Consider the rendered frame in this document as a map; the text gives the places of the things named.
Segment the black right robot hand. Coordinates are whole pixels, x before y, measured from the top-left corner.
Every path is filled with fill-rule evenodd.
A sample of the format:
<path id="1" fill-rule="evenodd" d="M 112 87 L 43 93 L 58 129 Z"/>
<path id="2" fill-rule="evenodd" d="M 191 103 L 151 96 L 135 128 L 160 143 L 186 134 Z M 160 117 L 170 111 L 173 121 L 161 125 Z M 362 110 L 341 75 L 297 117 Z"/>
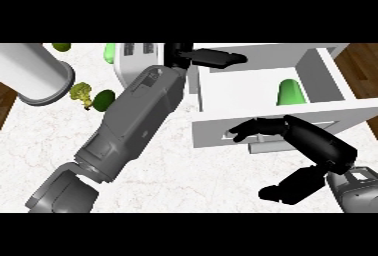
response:
<path id="1" fill-rule="evenodd" d="M 263 200 L 295 205 L 325 186 L 325 175 L 329 172 L 343 175 L 355 165 L 357 149 L 328 131 L 291 115 L 282 118 L 253 118 L 229 132 L 235 134 L 235 143 L 251 135 L 281 135 L 313 161 L 313 165 L 300 168 L 278 185 L 259 191 Z"/>

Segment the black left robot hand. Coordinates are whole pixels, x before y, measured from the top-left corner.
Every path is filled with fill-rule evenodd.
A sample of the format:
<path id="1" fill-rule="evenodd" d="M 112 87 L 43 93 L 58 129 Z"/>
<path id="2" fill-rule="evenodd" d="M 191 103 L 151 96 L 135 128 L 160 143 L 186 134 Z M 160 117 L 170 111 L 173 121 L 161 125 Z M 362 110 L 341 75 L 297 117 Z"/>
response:
<path id="1" fill-rule="evenodd" d="M 211 49 L 194 49 L 192 43 L 164 44 L 164 65 L 170 68 L 189 69 L 191 65 L 225 69 L 248 61 L 245 55 Z"/>

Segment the white open drawer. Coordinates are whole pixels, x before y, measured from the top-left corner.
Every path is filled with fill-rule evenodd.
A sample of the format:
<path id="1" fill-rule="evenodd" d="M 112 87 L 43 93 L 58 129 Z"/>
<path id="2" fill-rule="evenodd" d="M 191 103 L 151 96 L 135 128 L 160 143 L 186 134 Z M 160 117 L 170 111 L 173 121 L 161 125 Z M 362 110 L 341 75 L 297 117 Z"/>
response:
<path id="1" fill-rule="evenodd" d="M 307 103 L 343 101 L 352 95 L 334 59 L 347 43 L 197 43 L 247 56 L 245 64 L 219 70 L 198 67 L 189 78 L 199 90 L 205 113 L 263 110 L 276 107 L 279 84 L 294 79 Z"/>

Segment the green cup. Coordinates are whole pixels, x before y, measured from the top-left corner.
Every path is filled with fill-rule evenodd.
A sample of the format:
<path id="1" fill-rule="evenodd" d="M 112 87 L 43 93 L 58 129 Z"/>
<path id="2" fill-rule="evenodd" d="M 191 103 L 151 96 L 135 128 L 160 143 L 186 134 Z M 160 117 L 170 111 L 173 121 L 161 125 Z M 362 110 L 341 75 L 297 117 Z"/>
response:
<path id="1" fill-rule="evenodd" d="M 304 94 L 300 84 L 294 79 L 285 79 L 279 84 L 278 102 L 276 105 L 306 104 Z"/>

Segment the white drawer front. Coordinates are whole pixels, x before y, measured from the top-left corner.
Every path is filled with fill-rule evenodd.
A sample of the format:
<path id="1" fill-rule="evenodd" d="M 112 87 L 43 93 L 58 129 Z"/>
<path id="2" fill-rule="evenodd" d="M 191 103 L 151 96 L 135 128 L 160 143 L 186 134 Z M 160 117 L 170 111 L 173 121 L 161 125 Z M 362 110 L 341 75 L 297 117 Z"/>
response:
<path id="1" fill-rule="evenodd" d="M 225 138 L 232 127 L 254 117 L 279 118 L 284 115 L 326 124 L 322 128 L 337 134 L 378 115 L 378 98 L 284 105 L 263 110 L 198 112 L 192 122 L 194 147 L 233 145 L 232 139 Z"/>

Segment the light green vegetable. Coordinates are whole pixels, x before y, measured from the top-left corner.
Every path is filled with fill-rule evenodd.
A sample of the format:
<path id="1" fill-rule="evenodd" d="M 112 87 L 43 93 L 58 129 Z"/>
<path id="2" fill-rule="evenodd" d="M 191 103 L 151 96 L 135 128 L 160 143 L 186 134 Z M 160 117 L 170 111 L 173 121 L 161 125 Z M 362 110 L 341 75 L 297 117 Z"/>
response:
<path id="1" fill-rule="evenodd" d="M 104 50 L 104 59 L 106 63 L 114 64 L 114 56 L 115 56 L 115 43 L 106 43 Z"/>

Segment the dark green avocado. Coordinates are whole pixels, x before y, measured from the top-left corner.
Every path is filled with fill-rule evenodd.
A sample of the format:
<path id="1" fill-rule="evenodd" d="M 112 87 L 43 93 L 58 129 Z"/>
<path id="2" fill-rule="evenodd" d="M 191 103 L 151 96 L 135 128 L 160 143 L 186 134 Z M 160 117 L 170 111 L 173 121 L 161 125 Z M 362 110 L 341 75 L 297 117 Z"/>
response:
<path id="1" fill-rule="evenodd" d="M 112 102 L 115 101 L 115 92 L 112 90 L 104 90 L 98 93 L 93 100 L 93 108 L 99 112 L 105 112 Z"/>

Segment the broccoli floret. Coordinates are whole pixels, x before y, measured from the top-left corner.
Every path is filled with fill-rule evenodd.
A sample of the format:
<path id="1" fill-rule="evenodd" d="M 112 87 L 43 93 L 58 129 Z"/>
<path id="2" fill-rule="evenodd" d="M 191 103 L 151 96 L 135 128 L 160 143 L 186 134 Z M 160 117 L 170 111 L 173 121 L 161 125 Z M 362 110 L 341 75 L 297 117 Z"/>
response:
<path id="1" fill-rule="evenodd" d="M 75 84 L 70 90 L 71 99 L 80 100 L 83 102 L 83 106 L 86 110 L 89 110 L 92 107 L 90 91 L 92 91 L 92 87 L 84 82 Z"/>

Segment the white cylindrical container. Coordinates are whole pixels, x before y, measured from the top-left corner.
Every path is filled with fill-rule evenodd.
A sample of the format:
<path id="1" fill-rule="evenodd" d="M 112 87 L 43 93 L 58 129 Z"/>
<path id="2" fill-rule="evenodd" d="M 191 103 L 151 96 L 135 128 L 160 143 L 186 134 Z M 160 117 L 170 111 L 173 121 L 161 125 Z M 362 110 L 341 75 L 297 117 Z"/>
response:
<path id="1" fill-rule="evenodd" d="M 70 92 L 75 81 L 71 65 L 40 43 L 0 43 L 0 82 L 24 103 L 46 106 Z"/>

